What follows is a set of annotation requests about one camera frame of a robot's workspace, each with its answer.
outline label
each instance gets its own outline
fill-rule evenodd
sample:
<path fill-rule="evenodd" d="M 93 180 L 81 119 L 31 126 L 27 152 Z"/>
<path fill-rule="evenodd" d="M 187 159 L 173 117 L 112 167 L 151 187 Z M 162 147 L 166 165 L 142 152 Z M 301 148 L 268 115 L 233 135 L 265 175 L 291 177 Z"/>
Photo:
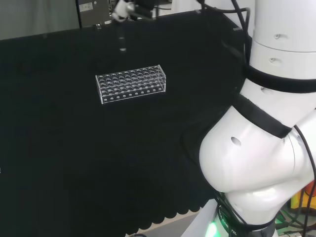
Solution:
<path fill-rule="evenodd" d="M 93 5 L 91 2 L 79 5 L 80 12 L 93 10 Z"/>
<path fill-rule="evenodd" d="M 218 214 L 218 217 L 219 219 L 221 220 L 221 223 L 222 223 L 222 226 L 224 227 L 224 229 L 227 231 L 227 233 L 230 231 L 231 229 L 231 233 L 235 236 L 237 236 L 237 233 L 236 231 L 234 231 L 227 223 L 227 219 L 224 217 L 225 214 L 222 215 L 222 212 L 220 209 L 218 209 L 217 211 L 217 214 Z"/>

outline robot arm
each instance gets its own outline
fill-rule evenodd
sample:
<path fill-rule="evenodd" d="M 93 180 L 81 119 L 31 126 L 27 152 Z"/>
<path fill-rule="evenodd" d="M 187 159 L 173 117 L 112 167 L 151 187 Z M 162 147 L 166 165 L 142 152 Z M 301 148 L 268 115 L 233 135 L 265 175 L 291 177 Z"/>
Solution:
<path fill-rule="evenodd" d="M 155 0 L 119 0 L 112 17 L 117 22 L 123 22 L 128 16 L 151 19 Z"/>
<path fill-rule="evenodd" d="M 151 18 L 154 1 L 144 2 L 120 0 L 113 18 Z M 239 100 L 200 148 L 207 181 L 226 193 L 250 225 L 271 223 L 314 178 L 302 138 L 292 127 L 298 124 L 316 157 L 315 12 L 315 0 L 256 0 L 248 77 Z M 228 235 L 222 230 L 222 237 Z"/>

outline black strap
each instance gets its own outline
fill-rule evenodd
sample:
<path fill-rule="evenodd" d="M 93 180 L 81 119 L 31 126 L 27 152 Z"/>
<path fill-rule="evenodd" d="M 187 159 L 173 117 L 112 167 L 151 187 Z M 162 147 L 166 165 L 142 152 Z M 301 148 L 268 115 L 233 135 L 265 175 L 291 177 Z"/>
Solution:
<path fill-rule="evenodd" d="M 218 207 L 217 214 L 227 233 L 231 231 L 232 236 L 235 237 L 272 237 L 276 229 L 274 219 L 262 225 L 245 225 L 236 222 L 229 216 L 223 206 Z"/>
<path fill-rule="evenodd" d="M 250 81 L 268 89 L 289 93 L 316 92 L 316 79 L 281 78 L 244 65 L 243 73 Z"/>
<path fill-rule="evenodd" d="M 292 128 L 283 125 L 241 94 L 235 95 L 233 107 L 247 120 L 275 137 L 284 138 L 292 130 Z"/>

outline table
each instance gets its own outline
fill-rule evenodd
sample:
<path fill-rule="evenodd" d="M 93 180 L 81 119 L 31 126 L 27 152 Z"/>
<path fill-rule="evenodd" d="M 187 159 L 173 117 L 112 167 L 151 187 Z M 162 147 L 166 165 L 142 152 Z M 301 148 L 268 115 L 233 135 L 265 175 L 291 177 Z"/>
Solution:
<path fill-rule="evenodd" d="M 126 54 L 112 24 L 0 41 L 1 236 L 123 237 L 213 198 L 192 160 L 243 83 L 222 44 L 242 32 L 208 11 L 123 27 Z M 165 94 L 101 105 L 95 75 L 157 64 Z"/>

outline wall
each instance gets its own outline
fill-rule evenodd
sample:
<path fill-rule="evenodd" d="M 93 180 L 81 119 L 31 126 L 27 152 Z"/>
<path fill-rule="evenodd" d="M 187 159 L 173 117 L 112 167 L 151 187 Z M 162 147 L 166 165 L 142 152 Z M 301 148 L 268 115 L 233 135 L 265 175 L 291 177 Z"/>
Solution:
<path fill-rule="evenodd" d="M 254 15 L 255 15 L 255 1 L 256 0 L 237 0 L 240 8 L 250 7 L 251 9 L 251 17 L 249 22 L 248 32 L 250 36 L 253 35 L 254 29 Z M 231 0 L 205 0 L 205 3 L 216 7 L 218 9 L 234 9 L 234 6 Z M 172 11 L 174 13 L 183 12 L 183 11 L 192 11 L 195 9 L 200 9 L 200 4 L 197 3 L 196 0 L 173 0 L 172 1 Z M 238 19 L 237 14 L 226 14 L 232 21 L 234 21 L 237 25 L 240 25 L 240 21 Z"/>
<path fill-rule="evenodd" d="M 75 0 L 0 0 L 0 40 L 78 27 Z"/>

